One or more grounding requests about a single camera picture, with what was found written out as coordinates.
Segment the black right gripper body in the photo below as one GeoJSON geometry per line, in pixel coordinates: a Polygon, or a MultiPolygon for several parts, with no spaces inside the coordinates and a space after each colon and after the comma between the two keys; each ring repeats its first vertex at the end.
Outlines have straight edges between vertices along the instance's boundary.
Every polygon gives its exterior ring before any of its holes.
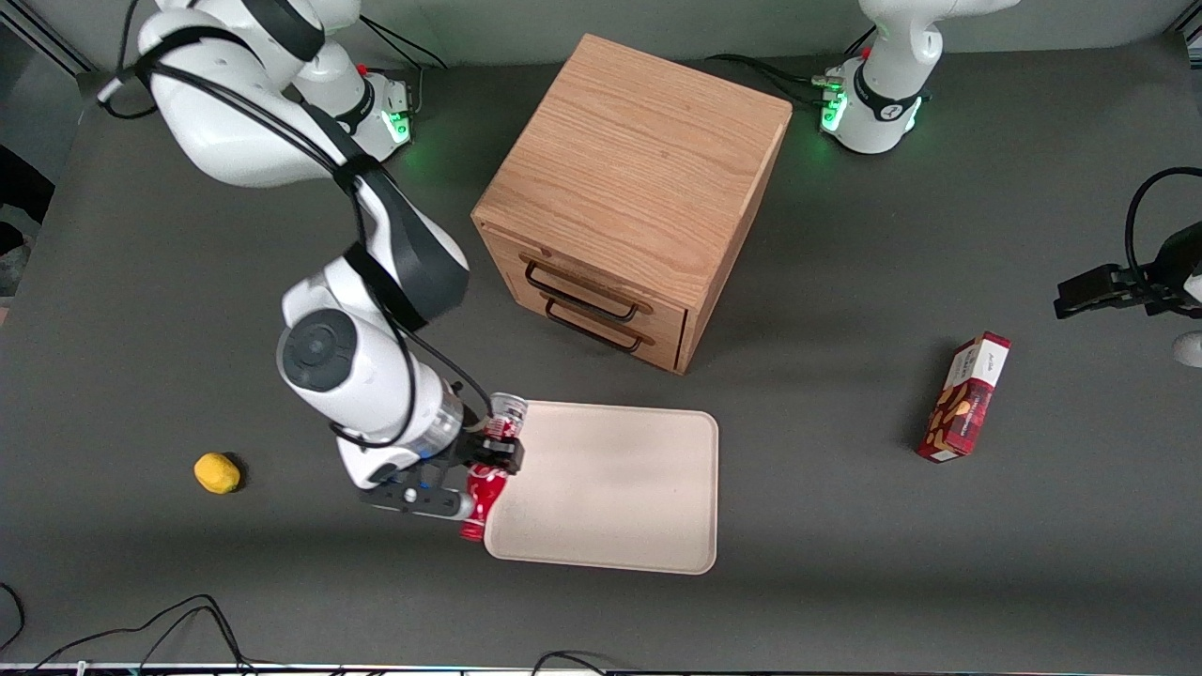
{"type": "Polygon", "coordinates": [[[472,466],[482,446],[484,428],[462,429],[456,441],[424,461],[426,490],[463,492],[468,488],[468,467],[472,466]]]}

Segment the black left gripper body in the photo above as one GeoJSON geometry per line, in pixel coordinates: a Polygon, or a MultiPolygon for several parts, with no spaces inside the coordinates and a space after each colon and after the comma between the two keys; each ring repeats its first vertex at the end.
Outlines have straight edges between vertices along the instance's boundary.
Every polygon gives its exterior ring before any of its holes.
{"type": "Polygon", "coordinates": [[[1139,263],[1131,249],[1131,269],[1136,274],[1136,304],[1147,316],[1171,313],[1189,319],[1201,318],[1201,300],[1188,287],[1200,277],[1201,223],[1194,223],[1164,241],[1150,263],[1139,263]]]}

